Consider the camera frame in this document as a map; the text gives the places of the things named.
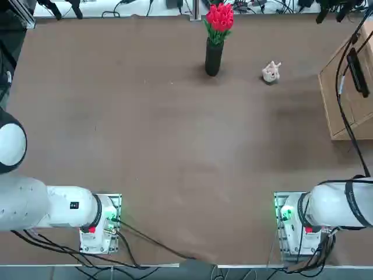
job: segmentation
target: vase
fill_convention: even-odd
[[[223,54],[224,42],[215,45],[207,38],[205,70],[209,76],[216,76],[220,69],[221,55]]]

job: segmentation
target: toy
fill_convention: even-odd
[[[281,66],[281,62],[278,64],[275,64],[273,61],[271,61],[266,68],[262,70],[262,76],[263,80],[267,84],[272,84],[275,81],[278,81],[280,79],[280,74],[279,74],[279,67]]]

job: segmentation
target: brown table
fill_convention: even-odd
[[[221,71],[208,78],[202,23],[39,23],[27,33],[9,104],[29,137],[18,172],[119,192],[128,223],[185,254],[265,265],[274,191],[306,191],[361,172],[350,144],[330,141],[317,78],[354,27],[334,18],[317,25],[314,15],[237,17]],[[258,77],[270,60],[283,63],[273,86]],[[369,165],[371,148],[362,144]],[[47,234],[78,247],[77,229]],[[338,234],[331,264],[372,265],[371,235]],[[140,263],[181,261],[128,239]],[[2,264],[74,263],[10,233],[0,240]],[[271,264],[280,260],[275,245]],[[113,257],[129,261],[124,248]]]

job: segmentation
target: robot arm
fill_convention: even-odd
[[[372,184],[372,177],[327,181],[311,192],[290,194],[280,211],[290,254],[297,255],[302,244],[300,253],[312,255],[322,227],[372,227]]]
[[[0,230],[79,228],[80,250],[109,253],[117,248],[117,209],[109,196],[76,186],[46,186],[34,178],[0,175]]]

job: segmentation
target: wooden box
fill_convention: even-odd
[[[364,23],[359,31],[359,37],[354,47],[356,50],[362,45],[369,34],[373,31],[373,22],[369,20]],[[348,140],[349,136],[343,124],[335,90],[335,77],[340,57],[348,39],[334,53],[326,67],[321,70],[319,76],[321,95],[323,98],[326,119],[332,140]],[[344,80],[341,103],[344,113],[350,123],[357,139],[373,139],[373,38],[359,52],[358,57],[364,72],[365,80],[370,89],[370,95],[363,98],[362,94],[356,91],[351,73],[347,70]],[[346,58],[343,60],[339,79],[347,66]]]

